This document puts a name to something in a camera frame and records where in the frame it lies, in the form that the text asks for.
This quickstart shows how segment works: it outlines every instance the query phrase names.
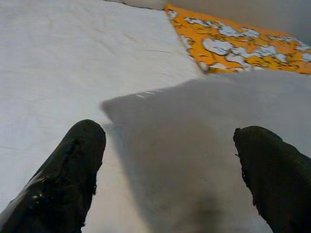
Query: bed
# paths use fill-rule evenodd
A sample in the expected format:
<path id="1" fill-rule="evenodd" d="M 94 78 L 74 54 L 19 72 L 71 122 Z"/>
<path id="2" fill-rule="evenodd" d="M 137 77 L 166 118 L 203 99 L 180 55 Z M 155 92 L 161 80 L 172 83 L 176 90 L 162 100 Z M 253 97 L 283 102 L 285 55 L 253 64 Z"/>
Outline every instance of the bed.
<path id="1" fill-rule="evenodd" d="M 0 54 L 0 212 L 68 129 L 89 118 L 105 129 L 107 146 L 83 232 L 152 232 L 102 102 L 204 79 L 166 13 L 102 0 L 3 0 Z M 248 223 L 247 232 L 271 232 L 260 217 Z"/>

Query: orange fabric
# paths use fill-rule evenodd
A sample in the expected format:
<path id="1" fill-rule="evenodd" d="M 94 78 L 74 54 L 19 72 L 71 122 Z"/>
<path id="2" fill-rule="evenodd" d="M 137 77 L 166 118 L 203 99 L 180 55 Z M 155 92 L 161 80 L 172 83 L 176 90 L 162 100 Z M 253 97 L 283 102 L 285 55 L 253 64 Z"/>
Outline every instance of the orange fabric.
<path id="1" fill-rule="evenodd" d="M 311 74 L 311 48 L 287 33 L 259 29 L 168 4 L 182 42 L 208 72 L 276 69 Z"/>

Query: white bed sheet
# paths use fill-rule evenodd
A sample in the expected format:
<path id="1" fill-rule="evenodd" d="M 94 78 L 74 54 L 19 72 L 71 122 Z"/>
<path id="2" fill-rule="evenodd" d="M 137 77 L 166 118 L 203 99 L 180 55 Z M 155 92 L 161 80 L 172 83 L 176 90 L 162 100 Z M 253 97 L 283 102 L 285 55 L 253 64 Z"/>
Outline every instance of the white bed sheet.
<path id="1" fill-rule="evenodd" d="M 163 11 L 102 0 L 0 1 L 0 211 L 103 100 L 201 74 Z M 109 128 L 84 233 L 147 233 Z"/>

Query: white wall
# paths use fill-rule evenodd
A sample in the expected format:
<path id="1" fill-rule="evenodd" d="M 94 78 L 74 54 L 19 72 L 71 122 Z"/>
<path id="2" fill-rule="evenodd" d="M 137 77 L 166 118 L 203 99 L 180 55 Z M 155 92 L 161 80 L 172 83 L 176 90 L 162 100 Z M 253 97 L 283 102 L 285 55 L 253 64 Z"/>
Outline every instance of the white wall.
<path id="1" fill-rule="evenodd" d="M 311 0 L 169 0 L 238 23 L 288 32 L 311 45 Z"/>

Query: white fabric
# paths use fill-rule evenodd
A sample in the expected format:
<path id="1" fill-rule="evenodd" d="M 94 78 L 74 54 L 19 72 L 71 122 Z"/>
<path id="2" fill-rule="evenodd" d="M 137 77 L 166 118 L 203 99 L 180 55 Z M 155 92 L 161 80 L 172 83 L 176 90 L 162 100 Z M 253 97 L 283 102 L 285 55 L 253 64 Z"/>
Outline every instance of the white fabric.
<path id="1" fill-rule="evenodd" d="M 103 108 L 153 232 L 272 233 L 252 205 L 233 134 L 258 125 L 310 156 L 310 100 L 308 76 L 257 70 L 119 97 Z"/>
<path id="2" fill-rule="evenodd" d="M 164 12 L 102 0 L 0 1 L 0 211 L 102 101 L 198 77 Z M 107 135 L 84 233 L 147 233 Z"/>
<path id="3" fill-rule="evenodd" d="M 150 8 L 155 10 L 163 10 L 167 4 L 167 0 L 106 0 L 118 3 L 125 3 L 130 6 Z"/>

